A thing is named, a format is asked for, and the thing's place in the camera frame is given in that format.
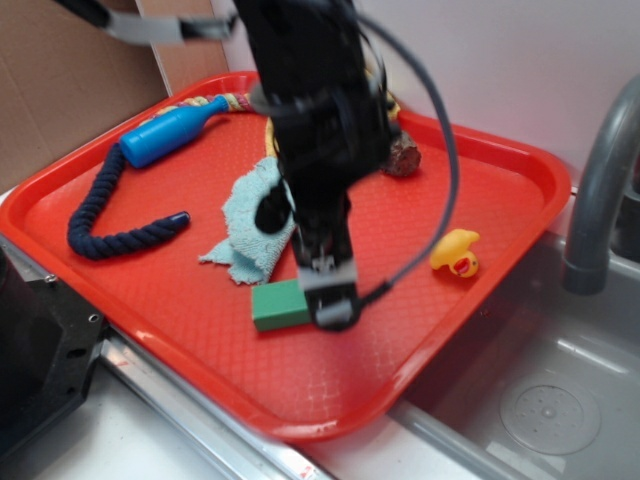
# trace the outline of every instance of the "gray faucet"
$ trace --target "gray faucet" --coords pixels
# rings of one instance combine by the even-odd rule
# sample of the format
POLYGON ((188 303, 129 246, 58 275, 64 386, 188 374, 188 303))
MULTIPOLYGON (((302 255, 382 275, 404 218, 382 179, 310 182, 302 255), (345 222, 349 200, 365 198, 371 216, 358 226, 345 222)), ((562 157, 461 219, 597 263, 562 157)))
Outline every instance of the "gray faucet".
POLYGON ((596 137, 580 182, 563 255, 566 290, 604 289, 609 249, 640 261, 640 75, 620 92, 596 137))

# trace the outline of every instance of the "light blue towel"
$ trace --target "light blue towel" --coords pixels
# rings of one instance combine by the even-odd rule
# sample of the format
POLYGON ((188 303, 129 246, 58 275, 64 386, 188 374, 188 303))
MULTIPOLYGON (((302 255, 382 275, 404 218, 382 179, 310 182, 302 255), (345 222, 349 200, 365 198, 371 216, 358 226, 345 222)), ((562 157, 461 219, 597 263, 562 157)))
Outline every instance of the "light blue towel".
POLYGON ((269 235, 258 230, 254 218, 260 201, 279 180, 274 157, 260 160, 251 172, 236 180, 231 197, 222 207, 229 238, 201 256, 201 262, 231 265, 229 274, 237 284, 269 281, 294 223, 289 218, 280 232, 269 235))

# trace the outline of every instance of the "orange tray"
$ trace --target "orange tray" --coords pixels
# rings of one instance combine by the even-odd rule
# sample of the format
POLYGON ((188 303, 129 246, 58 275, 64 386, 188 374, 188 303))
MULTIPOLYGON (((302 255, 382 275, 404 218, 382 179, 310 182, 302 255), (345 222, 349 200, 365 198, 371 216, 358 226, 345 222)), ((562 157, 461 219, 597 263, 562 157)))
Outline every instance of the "orange tray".
MULTIPOLYGON (((565 205, 569 177, 546 152, 456 128, 461 193, 451 228, 480 233, 480 270, 454 277, 426 262, 344 333, 304 325, 258 333, 251 289, 200 264, 226 237, 221 211, 235 180, 265 155, 265 119, 214 117, 194 142, 145 169, 127 167, 93 233, 106 235, 187 210, 191 226, 150 251, 93 262, 66 242, 67 222, 109 147, 158 108, 196 95, 246 92, 254 73, 202 81, 102 135, 18 187, 0 231, 57 274, 130 338, 256 429, 286 441, 331 438, 385 412, 478 308, 565 205)), ((371 175, 351 190, 350 229, 366 292, 421 248, 438 222, 449 172, 437 122, 408 112, 414 176, 371 175)), ((272 280, 295 278, 287 248, 272 280)))

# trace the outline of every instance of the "yellow rubber duck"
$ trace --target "yellow rubber duck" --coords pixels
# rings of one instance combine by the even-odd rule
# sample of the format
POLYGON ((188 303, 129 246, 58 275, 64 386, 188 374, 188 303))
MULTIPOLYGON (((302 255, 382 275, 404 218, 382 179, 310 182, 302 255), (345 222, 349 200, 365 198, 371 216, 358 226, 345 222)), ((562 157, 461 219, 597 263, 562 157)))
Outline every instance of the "yellow rubber duck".
POLYGON ((448 265, 451 273, 458 277, 469 278, 478 271, 478 258, 469 250, 473 242, 480 240, 480 234, 471 230, 457 228, 450 231, 436 244, 429 263, 438 270, 448 265))

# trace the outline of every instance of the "brown object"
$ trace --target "brown object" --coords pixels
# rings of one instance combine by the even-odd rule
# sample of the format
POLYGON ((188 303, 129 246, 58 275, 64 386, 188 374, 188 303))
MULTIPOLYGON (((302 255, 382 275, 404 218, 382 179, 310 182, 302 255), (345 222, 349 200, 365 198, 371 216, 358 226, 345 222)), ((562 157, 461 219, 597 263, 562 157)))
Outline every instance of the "brown object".
MULTIPOLYGON (((210 0, 138 0, 147 16, 213 17, 210 0)), ((222 42, 191 41, 182 45, 156 45, 153 49, 169 95, 203 78, 228 72, 222 42)))
MULTIPOLYGON (((138 10, 135 0, 102 1, 115 10, 138 10)), ((139 3, 147 14, 212 15, 209 0, 139 3)), ((0 193, 157 104, 167 91, 227 69, 219 42, 157 48, 155 54, 108 36, 52 1, 2 2, 0 193)))
POLYGON ((391 155, 381 170, 394 177, 406 177, 417 170, 421 159, 418 145, 407 132, 403 131, 391 144, 391 155))

